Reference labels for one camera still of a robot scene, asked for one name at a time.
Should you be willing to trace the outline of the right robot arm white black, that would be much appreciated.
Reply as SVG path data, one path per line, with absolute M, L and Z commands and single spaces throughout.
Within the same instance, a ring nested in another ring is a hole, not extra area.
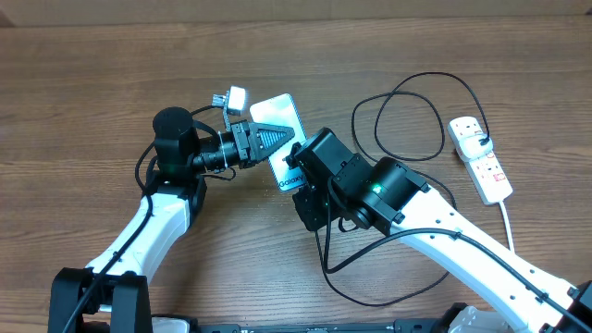
M 391 157 L 370 165 L 329 128 L 286 158 L 306 184 L 294 194 L 310 231 L 339 218 L 394 240 L 441 265 L 486 301 L 515 332 L 588 332 L 591 285 L 578 287 L 529 264 L 463 217 L 426 180 Z

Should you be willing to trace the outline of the blue Galaxy S24+ smartphone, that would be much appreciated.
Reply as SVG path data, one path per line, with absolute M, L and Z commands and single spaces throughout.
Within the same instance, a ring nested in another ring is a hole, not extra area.
M 285 161 L 294 143 L 304 143 L 306 135 L 296 104 L 288 93 L 272 97 L 250 107 L 255 123 L 270 125 L 261 132 L 263 146 L 275 151 L 267 158 L 280 191 L 291 191 L 305 183 L 298 167 L 290 168 Z

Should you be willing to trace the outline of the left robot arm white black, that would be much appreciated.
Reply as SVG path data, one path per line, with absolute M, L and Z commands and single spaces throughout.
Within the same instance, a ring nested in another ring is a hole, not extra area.
M 206 178 L 266 160 L 295 136 L 289 126 L 242 120 L 214 131 L 173 106 L 153 121 L 156 151 L 136 215 L 84 268 L 63 268 L 51 288 L 51 332 L 196 332 L 196 320 L 153 314 L 148 285 L 167 252 L 200 214 Z

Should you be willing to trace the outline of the white power strip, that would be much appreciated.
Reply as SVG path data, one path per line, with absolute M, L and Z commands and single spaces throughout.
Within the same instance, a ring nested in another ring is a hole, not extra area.
M 485 132 L 475 117 L 457 117 L 449 123 L 448 133 L 455 146 L 460 136 Z M 484 204 L 499 204 L 512 194 L 512 186 L 494 151 L 476 160 L 464 162 L 464 165 Z

